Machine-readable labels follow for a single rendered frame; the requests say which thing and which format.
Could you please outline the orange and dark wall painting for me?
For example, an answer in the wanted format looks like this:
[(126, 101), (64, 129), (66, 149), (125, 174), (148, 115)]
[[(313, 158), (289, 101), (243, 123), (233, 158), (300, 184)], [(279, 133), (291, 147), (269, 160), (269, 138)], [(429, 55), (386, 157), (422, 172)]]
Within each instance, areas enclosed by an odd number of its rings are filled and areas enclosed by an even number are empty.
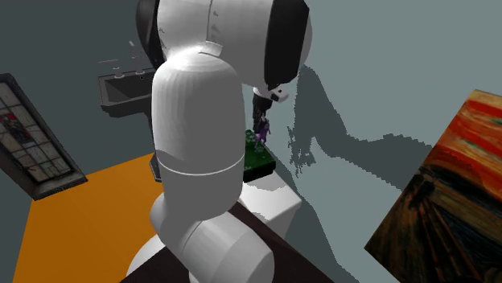
[(501, 95), (469, 95), (364, 248), (399, 283), (502, 283)]

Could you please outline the purple figure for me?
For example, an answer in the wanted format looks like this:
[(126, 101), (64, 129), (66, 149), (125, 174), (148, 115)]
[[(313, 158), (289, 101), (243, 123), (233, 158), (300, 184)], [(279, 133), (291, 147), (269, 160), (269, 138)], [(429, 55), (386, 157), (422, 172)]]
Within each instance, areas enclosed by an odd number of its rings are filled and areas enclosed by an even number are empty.
[(258, 144), (265, 144), (267, 141), (267, 135), (270, 133), (270, 121), (266, 117), (261, 117), (257, 128), (255, 131), (255, 148), (258, 147)]

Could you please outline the dark sink with faucet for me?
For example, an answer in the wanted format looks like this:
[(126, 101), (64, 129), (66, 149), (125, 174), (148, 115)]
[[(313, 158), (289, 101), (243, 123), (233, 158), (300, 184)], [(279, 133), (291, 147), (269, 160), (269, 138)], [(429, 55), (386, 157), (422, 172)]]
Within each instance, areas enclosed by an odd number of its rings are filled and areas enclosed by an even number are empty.
[(134, 62), (133, 71), (122, 71), (118, 59), (102, 60), (99, 64), (112, 68), (110, 75), (97, 78), (101, 98), (101, 108), (111, 117), (126, 117), (143, 113), (151, 119), (151, 85), (154, 68), (144, 68), (142, 51), (129, 41)]

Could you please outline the green flat box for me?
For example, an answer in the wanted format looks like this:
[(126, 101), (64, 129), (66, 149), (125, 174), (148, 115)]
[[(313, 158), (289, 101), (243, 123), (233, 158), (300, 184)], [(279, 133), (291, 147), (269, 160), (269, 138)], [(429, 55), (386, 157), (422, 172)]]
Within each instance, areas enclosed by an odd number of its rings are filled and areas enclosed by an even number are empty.
[(276, 168), (276, 161), (268, 149), (261, 143), (257, 145), (255, 143), (254, 132), (247, 129), (245, 132), (244, 183), (272, 174)]

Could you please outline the stained glass window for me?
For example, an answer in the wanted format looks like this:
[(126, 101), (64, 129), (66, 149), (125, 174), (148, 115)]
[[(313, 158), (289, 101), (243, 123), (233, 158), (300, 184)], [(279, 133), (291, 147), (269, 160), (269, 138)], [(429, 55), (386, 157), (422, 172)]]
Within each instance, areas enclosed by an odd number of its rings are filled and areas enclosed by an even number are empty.
[(0, 74), (0, 169), (33, 200), (88, 181), (10, 73)]

